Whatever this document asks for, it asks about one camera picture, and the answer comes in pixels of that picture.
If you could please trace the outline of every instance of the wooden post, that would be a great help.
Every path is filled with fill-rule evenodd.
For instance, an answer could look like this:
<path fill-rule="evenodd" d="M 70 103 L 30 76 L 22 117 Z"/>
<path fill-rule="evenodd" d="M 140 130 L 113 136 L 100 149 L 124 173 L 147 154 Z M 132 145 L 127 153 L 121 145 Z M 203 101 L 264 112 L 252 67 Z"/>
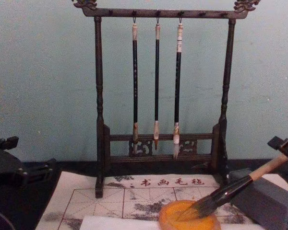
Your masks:
<path fill-rule="evenodd" d="M 212 129 L 212 141 L 211 141 L 211 169 L 213 173 L 217 173 L 218 169 L 218 143 L 219 143 L 220 125 L 216 124 Z"/>
<path fill-rule="evenodd" d="M 97 90 L 97 165 L 98 175 L 95 185 L 96 198 L 102 198 L 105 176 L 104 164 L 104 118 L 103 112 L 103 80 L 102 80 L 102 45 L 101 45 L 101 17 L 94 17 L 95 22 L 95 60 L 96 60 L 96 90 Z"/>
<path fill-rule="evenodd" d="M 218 169 L 224 180 L 226 180 L 226 175 L 227 175 L 227 152 L 226 152 L 226 141 L 225 141 L 226 129 L 227 129 L 226 110 L 227 110 L 228 91 L 229 91 L 229 83 L 230 83 L 232 51 L 233 51 L 233 45 L 234 45 L 235 24 L 236 24 L 236 19 L 229 19 L 224 78 L 223 78 L 221 116 L 219 118 L 220 136 L 219 136 L 219 147 L 218 147 L 218 152 L 219 152 Z"/>

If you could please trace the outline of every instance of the carved wooden panel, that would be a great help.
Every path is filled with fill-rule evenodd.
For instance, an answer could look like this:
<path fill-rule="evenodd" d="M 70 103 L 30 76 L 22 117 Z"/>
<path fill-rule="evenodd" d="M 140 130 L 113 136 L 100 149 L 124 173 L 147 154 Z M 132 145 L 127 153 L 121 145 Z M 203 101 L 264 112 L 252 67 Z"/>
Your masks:
<path fill-rule="evenodd" d="M 197 154 L 197 140 L 187 140 L 180 142 L 179 155 L 190 156 Z"/>
<path fill-rule="evenodd" d="M 253 5 L 258 5 L 259 2 L 260 0 L 237 0 L 234 6 L 235 12 L 254 11 L 256 8 Z"/>
<path fill-rule="evenodd" d="M 129 141 L 129 156 L 130 157 L 145 157 L 153 155 L 152 141 L 138 141 L 137 153 L 133 153 L 133 142 Z"/>

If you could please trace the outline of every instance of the hanging brush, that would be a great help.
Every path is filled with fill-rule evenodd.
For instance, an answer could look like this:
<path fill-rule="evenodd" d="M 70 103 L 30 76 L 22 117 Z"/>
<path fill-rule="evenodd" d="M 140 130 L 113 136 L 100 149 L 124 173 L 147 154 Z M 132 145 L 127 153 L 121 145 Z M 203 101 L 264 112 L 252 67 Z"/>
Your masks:
<path fill-rule="evenodd" d="M 135 155 L 138 150 L 138 55 L 137 55 L 137 35 L 138 27 L 135 23 L 136 11 L 133 13 L 132 25 L 132 55 L 133 55 L 133 154 Z"/>
<path fill-rule="evenodd" d="M 155 69 L 155 124 L 154 124 L 154 140 L 155 150 L 158 148 L 159 140 L 159 122 L 158 122 L 158 101 L 159 101 L 159 38 L 160 38 L 160 25 L 159 14 L 157 12 L 157 24 L 156 24 L 156 69 Z"/>
<path fill-rule="evenodd" d="M 180 13 L 178 34 L 177 34 L 177 54 L 176 54 L 176 80 L 175 80 L 175 111 L 174 111 L 174 159 L 177 159 L 179 154 L 179 89 L 180 89 L 180 63 L 181 63 L 181 46 L 182 46 L 182 30 L 183 26 L 181 23 L 182 15 Z"/>
<path fill-rule="evenodd" d="M 177 221 L 187 221 L 199 219 L 213 213 L 218 207 L 229 202 L 237 193 L 243 190 L 247 185 L 261 178 L 264 174 L 288 161 L 288 139 L 281 143 L 280 139 L 274 137 L 268 145 L 282 152 L 279 156 L 264 164 L 249 175 L 242 177 L 228 185 L 215 190 L 212 194 L 198 200 L 187 210 L 181 213 Z"/>

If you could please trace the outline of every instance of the brush tip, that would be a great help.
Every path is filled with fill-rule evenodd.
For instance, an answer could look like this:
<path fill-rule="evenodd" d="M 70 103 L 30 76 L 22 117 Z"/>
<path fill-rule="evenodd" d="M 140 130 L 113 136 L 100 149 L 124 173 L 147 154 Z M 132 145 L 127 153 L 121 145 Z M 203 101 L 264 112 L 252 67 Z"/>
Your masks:
<path fill-rule="evenodd" d="M 209 216 L 217 209 L 217 204 L 211 196 L 206 196 L 191 205 L 187 210 L 182 212 L 177 221 L 188 221 L 201 219 Z"/>
<path fill-rule="evenodd" d="M 177 159 L 179 154 L 179 144 L 174 144 L 174 160 Z"/>
<path fill-rule="evenodd" d="M 138 144 L 134 143 L 133 144 L 133 153 L 136 154 L 138 151 Z"/>
<path fill-rule="evenodd" d="M 158 148 L 158 139 L 155 139 L 155 150 Z"/>

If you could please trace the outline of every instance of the orange dish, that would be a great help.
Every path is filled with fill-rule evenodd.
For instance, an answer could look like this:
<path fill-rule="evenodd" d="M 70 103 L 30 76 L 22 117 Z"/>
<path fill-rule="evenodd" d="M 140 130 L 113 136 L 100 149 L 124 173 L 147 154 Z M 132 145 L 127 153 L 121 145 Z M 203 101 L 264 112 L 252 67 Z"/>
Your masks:
<path fill-rule="evenodd" d="M 177 221 L 179 215 L 193 203 L 192 200 L 180 200 L 162 207 L 159 213 L 161 230 L 221 230 L 215 215 L 189 221 Z"/>

